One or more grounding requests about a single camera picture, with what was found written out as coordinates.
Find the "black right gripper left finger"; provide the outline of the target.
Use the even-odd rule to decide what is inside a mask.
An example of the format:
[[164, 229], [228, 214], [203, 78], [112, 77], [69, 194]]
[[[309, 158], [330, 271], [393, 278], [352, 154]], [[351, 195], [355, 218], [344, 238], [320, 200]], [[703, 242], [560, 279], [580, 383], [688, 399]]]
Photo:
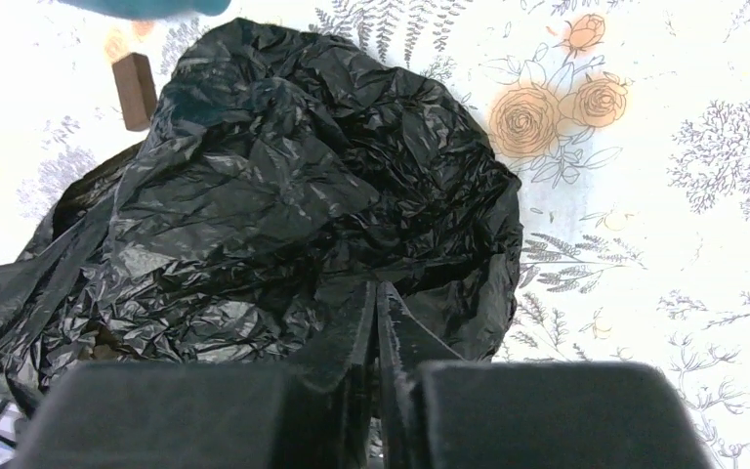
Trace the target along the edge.
[[15, 468], [363, 468], [376, 286], [275, 363], [85, 362], [23, 433]]

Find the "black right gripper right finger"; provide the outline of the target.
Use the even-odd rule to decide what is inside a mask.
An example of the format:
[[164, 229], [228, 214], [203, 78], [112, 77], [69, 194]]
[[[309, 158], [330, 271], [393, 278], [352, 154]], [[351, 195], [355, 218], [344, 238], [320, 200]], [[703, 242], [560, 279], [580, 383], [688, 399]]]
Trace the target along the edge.
[[388, 468], [706, 468], [656, 369], [619, 362], [470, 362], [378, 288]]

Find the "black trash bag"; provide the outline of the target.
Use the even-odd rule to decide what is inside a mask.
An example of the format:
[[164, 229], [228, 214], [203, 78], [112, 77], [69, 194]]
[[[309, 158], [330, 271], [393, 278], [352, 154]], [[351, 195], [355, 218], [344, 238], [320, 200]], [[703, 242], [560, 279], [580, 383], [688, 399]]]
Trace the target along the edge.
[[237, 19], [180, 58], [149, 134], [73, 183], [0, 287], [0, 380], [79, 361], [269, 362], [366, 280], [484, 360], [515, 310], [520, 180], [439, 82]]

